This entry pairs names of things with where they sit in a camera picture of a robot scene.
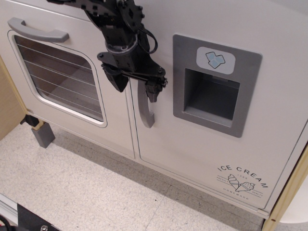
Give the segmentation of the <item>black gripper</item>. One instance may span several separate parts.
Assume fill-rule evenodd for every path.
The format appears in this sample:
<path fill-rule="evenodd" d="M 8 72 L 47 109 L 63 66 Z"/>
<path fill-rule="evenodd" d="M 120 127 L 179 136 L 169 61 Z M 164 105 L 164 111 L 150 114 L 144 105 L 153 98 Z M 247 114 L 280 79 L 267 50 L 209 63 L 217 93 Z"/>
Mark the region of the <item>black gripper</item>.
<path fill-rule="evenodd" d="M 146 94 L 151 103 L 157 102 L 159 93 L 166 86 L 165 71 L 156 64 L 137 42 L 108 43 L 106 52 L 97 55 L 102 68 L 114 88 L 123 92 L 128 79 L 144 80 Z"/>

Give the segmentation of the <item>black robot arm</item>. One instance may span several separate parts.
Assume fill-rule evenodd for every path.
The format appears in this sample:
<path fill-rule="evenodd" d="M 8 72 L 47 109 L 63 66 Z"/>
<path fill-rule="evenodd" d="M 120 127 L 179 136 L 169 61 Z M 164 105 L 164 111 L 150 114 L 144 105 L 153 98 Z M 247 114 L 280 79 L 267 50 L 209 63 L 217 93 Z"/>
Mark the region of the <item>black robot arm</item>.
<path fill-rule="evenodd" d="M 106 52 L 97 58 L 115 89 L 122 92 L 129 78 L 143 80 L 150 102 L 167 84 L 165 70 L 150 55 L 158 46 L 150 48 L 148 37 L 154 35 L 141 22 L 145 15 L 142 6 L 132 0 L 55 0 L 54 4 L 82 9 L 102 32 Z"/>

